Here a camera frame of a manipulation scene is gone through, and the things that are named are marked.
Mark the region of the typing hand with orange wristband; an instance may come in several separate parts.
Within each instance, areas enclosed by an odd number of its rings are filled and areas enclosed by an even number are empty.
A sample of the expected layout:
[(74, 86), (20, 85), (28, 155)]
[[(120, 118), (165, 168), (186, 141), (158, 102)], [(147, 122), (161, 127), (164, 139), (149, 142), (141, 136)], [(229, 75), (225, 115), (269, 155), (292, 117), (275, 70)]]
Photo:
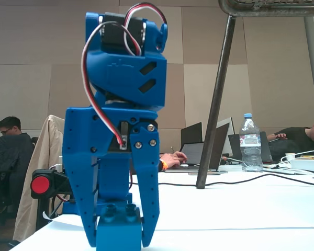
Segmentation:
[(174, 153), (160, 154), (159, 171), (165, 171), (172, 167), (179, 167), (181, 164), (185, 164), (187, 156), (183, 152), (176, 151)]

